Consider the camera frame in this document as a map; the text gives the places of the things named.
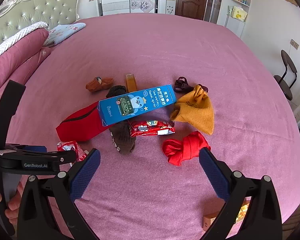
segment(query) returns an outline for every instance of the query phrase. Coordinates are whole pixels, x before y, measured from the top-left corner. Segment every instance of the nasal spray box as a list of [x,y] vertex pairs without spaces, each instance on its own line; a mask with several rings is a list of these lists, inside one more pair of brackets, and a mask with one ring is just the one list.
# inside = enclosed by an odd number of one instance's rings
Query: nasal spray box
[[135,91],[99,101],[97,109],[103,126],[108,126],[175,103],[171,85]]

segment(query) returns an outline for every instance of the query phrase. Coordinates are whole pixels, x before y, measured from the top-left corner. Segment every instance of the red snack package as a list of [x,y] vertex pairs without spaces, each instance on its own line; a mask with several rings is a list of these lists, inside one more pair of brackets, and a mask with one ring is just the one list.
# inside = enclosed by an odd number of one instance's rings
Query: red snack package
[[74,150],[77,155],[77,162],[83,161],[85,157],[87,157],[85,152],[81,149],[80,145],[76,141],[59,142],[57,144],[57,150],[59,152]]
[[168,123],[164,121],[149,120],[130,122],[131,137],[140,135],[163,135],[175,133],[174,122]]

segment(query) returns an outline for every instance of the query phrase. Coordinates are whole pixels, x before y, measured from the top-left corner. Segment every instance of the silver screw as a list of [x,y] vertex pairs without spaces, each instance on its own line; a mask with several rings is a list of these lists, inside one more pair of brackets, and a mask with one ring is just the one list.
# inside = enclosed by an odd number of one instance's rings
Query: silver screw
[[67,174],[66,174],[65,171],[60,171],[60,172],[58,173],[58,177],[59,177],[59,178],[64,178],[66,175],[67,175]]
[[270,182],[270,181],[271,181],[271,178],[270,178],[268,175],[264,176],[263,178],[264,178],[265,181],[267,181],[267,182]]
[[236,178],[241,178],[242,177],[242,173],[240,171],[235,171],[233,173],[233,175],[236,177]]
[[35,176],[34,175],[31,175],[30,177],[29,177],[29,181],[34,181],[35,180]]

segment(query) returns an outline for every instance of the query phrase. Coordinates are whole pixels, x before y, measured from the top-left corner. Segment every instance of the pink bedsheet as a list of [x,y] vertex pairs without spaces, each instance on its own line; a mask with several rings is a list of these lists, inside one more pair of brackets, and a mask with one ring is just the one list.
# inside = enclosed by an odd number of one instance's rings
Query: pink bedsheet
[[[222,26],[171,15],[121,14],[82,22],[86,28],[58,45],[27,82],[9,143],[56,150],[59,123],[107,94],[85,89],[93,77],[113,77],[115,85],[124,85],[125,74],[134,73],[142,90],[185,76],[190,85],[209,88],[215,129],[204,136],[216,158],[247,177],[269,175],[282,221],[293,213],[300,203],[298,127],[278,84],[239,38]],[[168,120],[172,107],[138,118]],[[182,139],[194,130],[177,122],[173,135],[137,138],[127,156],[116,151],[108,131],[82,144],[100,150],[101,165],[76,205],[101,240],[202,236],[202,216],[220,210],[223,200],[198,158],[176,167],[161,150],[165,139]]]

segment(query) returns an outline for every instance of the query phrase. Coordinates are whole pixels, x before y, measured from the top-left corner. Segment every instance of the textured blue pad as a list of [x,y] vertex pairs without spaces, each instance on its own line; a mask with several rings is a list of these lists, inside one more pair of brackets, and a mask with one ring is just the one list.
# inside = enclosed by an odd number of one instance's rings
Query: textured blue pad
[[47,148],[45,146],[27,145],[23,148],[23,150],[32,151],[32,152],[39,152],[39,153],[46,153],[47,152]]
[[90,152],[87,158],[86,163],[81,167],[77,175],[70,182],[69,195],[72,202],[82,197],[90,183],[90,180],[100,165],[100,152],[98,150]]
[[206,173],[214,191],[219,198],[227,201],[230,197],[229,182],[222,174],[221,170],[211,158],[206,148],[202,148],[199,153],[199,162]]

